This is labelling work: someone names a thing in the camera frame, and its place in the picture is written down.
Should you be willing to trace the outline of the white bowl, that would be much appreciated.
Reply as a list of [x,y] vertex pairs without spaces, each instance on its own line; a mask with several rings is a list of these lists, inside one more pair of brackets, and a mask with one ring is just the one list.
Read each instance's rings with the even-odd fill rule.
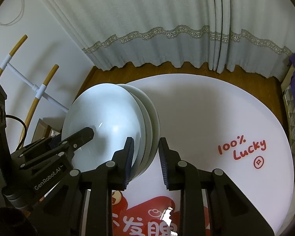
[[145,148],[145,127],[141,109],[126,89],[115,84],[99,84],[84,91],[71,105],[62,128],[66,139],[85,127],[94,131],[91,141],[74,151],[72,165],[81,172],[91,171],[112,159],[134,139],[131,178],[138,172]]
[[157,110],[152,100],[141,89],[129,84],[122,84],[122,86],[141,100],[150,116],[153,131],[152,146],[148,157],[148,163],[150,164],[154,160],[160,139],[160,122]]
[[148,157],[151,151],[152,146],[152,138],[153,138],[153,131],[152,131],[152,124],[150,120],[150,116],[147,112],[147,109],[141,102],[139,98],[137,98],[134,94],[130,92],[130,94],[134,97],[136,102],[139,105],[139,108],[141,109],[141,113],[143,116],[143,129],[144,129],[144,138],[142,138],[142,141],[140,143],[143,144],[142,147],[139,147],[138,155],[135,159],[135,163],[138,164],[138,168],[136,170],[132,170],[132,178],[136,178],[141,176],[151,165],[151,163],[148,163]]

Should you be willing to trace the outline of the round pink table mat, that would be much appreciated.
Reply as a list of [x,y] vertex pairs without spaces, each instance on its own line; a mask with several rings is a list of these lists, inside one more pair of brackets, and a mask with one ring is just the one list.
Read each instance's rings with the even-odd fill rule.
[[[151,99],[160,135],[182,160],[204,171],[223,170],[279,231],[293,195],[294,166],[282,125],[261,101],[227,82],[189,74],[125,87]],[[166,189],[158,157],[113,201],[115,235],[177,233],[180,193]]]

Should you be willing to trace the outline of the white stand with wooden hoops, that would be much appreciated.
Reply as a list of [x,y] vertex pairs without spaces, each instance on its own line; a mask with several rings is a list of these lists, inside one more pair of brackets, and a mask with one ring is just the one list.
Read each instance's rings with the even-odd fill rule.
[[50,85],[50,82],[54,78],[55,74],[57,73],[60,66],[58,64],[54,64],[53,67],[50,69],[49,73],[43,80],[40,85],[34,84],[31,82],[24,74],[22,74],[14,65],[11,64],[12,58],[15,56],[17,51],[22,47],[25,41],[28,39],[28,35],[23,35],[17,43],[10,49],[9,52],[6,52],[4,58],[0,62],[0,78],[6,69],[9,69],[15,76],[17,76],[23,83],[25,83],[32,91],[34,91],[34,99],[31,103],[30,109],[25,118],[25,126],[26,129],[29,129],[29,126],[32,122],[34,114],[37,110],[37,107],[41,101],[41,99],[47,100],[49,103],[53,104],[57,108],[59,108],[64,113],[68,113],[69,108],[65,105],[61,104],[58,100],[50,96],[46,90],[47,87]]

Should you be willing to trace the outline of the grey curtain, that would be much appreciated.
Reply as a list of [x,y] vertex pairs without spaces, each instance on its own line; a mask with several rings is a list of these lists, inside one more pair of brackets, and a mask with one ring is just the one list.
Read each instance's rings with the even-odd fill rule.
[[282,80],[295,53],[290,0],[42,0],[102,70],[171,62]]

